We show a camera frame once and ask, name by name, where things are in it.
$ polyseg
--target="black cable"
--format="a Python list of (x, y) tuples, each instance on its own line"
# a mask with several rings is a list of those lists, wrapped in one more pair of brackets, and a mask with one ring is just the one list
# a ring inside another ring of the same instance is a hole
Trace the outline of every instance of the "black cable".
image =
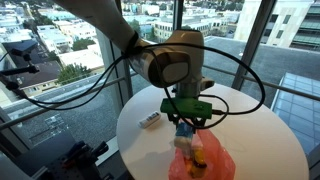
[(106, 75), (106, 73), (110, 70), (110, 68), (112, 68), (113, 66), (115, 66), (116, 64), (118, 64), (123, 58), (120, 57), (118, 58), (117, 60), (115, 60), (113, 63), (111, 63), (108, 68), (101, 74), (101, 76), (98, 78), (98, 80), (89, 88), (87, 89), (85, 92), (77, 95), (77, 96), (74, 96), (72, 98), (69, 98), (67, 100), (63, 100), (63, 101), (59, 101), (59, 102), (44, 102), (44, 101), (38, 101), (38, 100), (34, 100), (34, 99), (30, 99), (28, 96), (26, 95), (21, 95), (24, 99), (27, 99), (28, 101), (32, 101), (34, 103), (39, 103), (39, 104), (49, 104), (49, 105), (52, 105), (52, 104), (65, 104), (65, 103), (68, 103), (68, 102), (71, 102), (71, 101), (74, 101), (76, 99), (79, 99), (85, 95), (87, 95), (94, 87), (97, 86), (97, 84), (101, 81), (101, 79)]
[(252, 113), (254, 111), (256, 111), (257, 109), (259, 109), (262, 105), (263, 102), (265, 100), (265, 89), (264, 86), (259, 78), (259, 76), (249, 67), (247, 66), (245, 63), (243, 63), (242, 61), (240, 61), (238, 58), (236, 58), (235, 56), (228, 54), (226, 52), (223, 52), (221, 50), (215, 49), (215, 48), (210, 48), (210, 47), (206, 47), (206, 46), (199, 46), (199, 45), (195, 45), (195, 44), (189, 44), (189, 43), (162, 43), (162, 44), (152, 44), (152, 45), (147, 45), (142, 47), (143, 49), (147, 49), (147, 48), (154, 48), (154, 47), (163, 47), (163, 46), (187, 46), (187, 47), (193, 47), (193, 48), (198, 48), (198, 49), (203, 49), (203, 50), (207, 50), (207, 51), (211, 51), (211, 52), (215, 52), (218, 54), (221, 54), (225, 57), (228, 57), (229, 59), (235, 61), (236, 63), (238, 63), (239, 65), (241, 65), (242, 67), (244, 67), (247, 71), (249, 71), (249, 73), (255, 78), (255, 80), (257, 81), (259, 88), (261, 90), (261, 99), (260, 102), (257, 104), (256, 107), (247, 110), (247, 111), (241, 111), (241, 112), (229, 112), (229, 115), (241, 115), (241, 114), (249, 114)]
[(6, 52), (6, 53), (2, 56), (2, 58), (0, 59), (0, 62), (1, 62), (8, 54), (9, 54), (9, 52)]
[[(157, 66), (157, 71), (158, 71), (158, 75), (159, 75), (159, 78), (160, 78), (160, 83), (163, 85), (164, 84), (164, 80), (162, 79), (162, 76), (161, 76), (161, 69), (160, 69), (160, 65), (159, 65), (159, 62), (158, 62), (158, 58), (156, 56), (156, 54), (150, 50), (150, 49), (143, 49), (143, 51), (147, 51), (149, 52), (154, 58), (155, 58), (155, 62), (156, 62), (156, 66)], [(222, 98), (218, 97), (218, 96), (214, 96), (214, 95), (211, 95), (210, 97), (213, 97), (213, 98), (217, 98), (217, 99), (220, 99), (225, 105), (226, 105), (226, 113), (223, 113), (223, 116), (218, 120), (216, 121), (215, 123), (212, 123), (210, 125), (207, 125), (207, 126), (196, 126), (192, 123), (190, 123), (189, 121), (186, 120), (185, 117), (183, 117), (183, 115), (180, 113), (180, 111), (178, 110), (177, 106), (175, 105), (175, 103), (173, 102), (172, 100), (172, 97), (170, 96), (170, 93), (168, 91), (168, 88), (164, 86), (164, 90), (165, 90), (165, 93), (168, 97), (168, 100), (170, 101), (173, 109), (176, 111), (176, 113), (178, 114), (178, 116), (187, 124), (189, 125), (190, 127), (194, 128), (194, 129), (209, 129), (209, 128), (212, 128), (216, 125), (218, 125), (219, 123), (221, 123), (228, 115), (228, 112), (229, 112), (229, 105), (228, 103), (223, 100)]]
[(33, 99), (30, 99), (30, 100), (31, 100), (30, 102), (31, 102), (32, 104), (38, 106), (38, 107), (41, 107), (41, 108), (44, 108), (44, 109), (48, 109), (48, 110), (56, 110), (56, 111), (65, 111), (65, 110), (70, 110), (70, 109), (75, 109), (75, 108), (81, 107), (81, 106), (89, 103), (91, 100), (93, 100), (93, 99), (102, 91), (102, 89), (104, 88), (104, 85), (107, 83), (107, 81), (108, 81), (108, 79), (109, 79), (109, 77), (110, 77), (113, 69), (116, 67), (116, 65), (117, 65), (122, 59), (123, 59), (123, 56), (121, 56), (120, 58), (118, 58), (118, 59), (115, 61), (116, 63), (112, 63), (112, 64), (111, 64), (112, 66), (111, 66), (111, 65), (109, 66), (109, 67), (111, 67), (111, 70), (110, 70), (110, 72), (108, 73), (106, 79), (104, 80), (104, 82), (103, 82), (103, 84), (101, 85), (101, 87), (99, 88), (99, 90), (98, 90), (89, 100), (87, 100), (87, 101), (85, 101), (85, 102), (83, 102), (83, 103), (81, 103), (81, 104), (79, 104), (79, 105), (76, 105), (76, 106), (73, 106), (73, 107), (69, 107), (69, 108), (60, 108), (60, 109), (58, 109), (58, 108), (50, 108), (50, 107), (41, 105), (41, 104), (39, 104), (37, 101), (35, 101), (35, 100), (33, 100)]

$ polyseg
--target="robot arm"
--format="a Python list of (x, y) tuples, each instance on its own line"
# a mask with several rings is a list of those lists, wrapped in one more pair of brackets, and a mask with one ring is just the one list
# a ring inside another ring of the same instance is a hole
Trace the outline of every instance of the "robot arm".
[[(184, 46), (166, 46), (148, 52), (131, 54), (135, 47), (149, 45), (139, 38), (120, 14), (114, 0), (54, 0), (69, 12), (95, 26), (122, 52), (128, 55), (132, 68), (156, 87), (176, 84), (177, 96), (197, 97), (201, 89), (203, 50)], [(176, 30), (165, 42), (193, 42), (203, 45), (198, 31)]]

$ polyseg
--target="plastic bag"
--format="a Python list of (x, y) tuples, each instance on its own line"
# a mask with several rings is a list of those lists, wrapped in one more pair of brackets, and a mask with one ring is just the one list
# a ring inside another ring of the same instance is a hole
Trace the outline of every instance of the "plastic bag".
[(183, 157), (182, 151), (176, 148), (175, 159), (170, 164), (169, 180), (232, 180), (235, 174), (235, 163), (219, 140), (210, 130), (197, 131), (202, 143), (207, 169), (202, 178), (192, 178), (189, 170), (191, 160)]

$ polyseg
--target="white round table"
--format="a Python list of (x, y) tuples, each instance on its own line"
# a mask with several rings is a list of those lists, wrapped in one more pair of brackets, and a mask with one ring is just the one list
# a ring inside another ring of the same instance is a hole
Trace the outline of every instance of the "white round table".
[[(243, 111), (258, 101), (232, 88), (215, 84), (201, 94), (214, 94), (226, 100), (230, 111)], [(174, 159), (175, 126), (162, 113), (147, 129), (138, 122), (154, 111), (160, 112), (163, 89), (147, 87), (134, 95), (120, 113), (117, 140), (121, 157), (137, 180), (168, 179)], [(214, 109), (225, 110), (218, 99), (203, 98)], [(236, 164), (235, 180), (308, 180), (309, 171), (303, 149), (289, 127), (269, 108), (246, 115), (227, 116), (210, 129)]]

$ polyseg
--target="orange plastic bag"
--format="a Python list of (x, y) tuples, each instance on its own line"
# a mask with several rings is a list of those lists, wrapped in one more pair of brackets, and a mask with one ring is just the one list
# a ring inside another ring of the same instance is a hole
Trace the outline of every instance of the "orange plastic bag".
[(191, 161), (183, 157), (182, 151), (176, 148), (175, 159), (170, 164), (169, 180), (233, 180), (236, 166), (221, 146), (219, 140), (210, 130), (197, 131), (202, 143), (207, 169), (202, 178), (189, 175)]

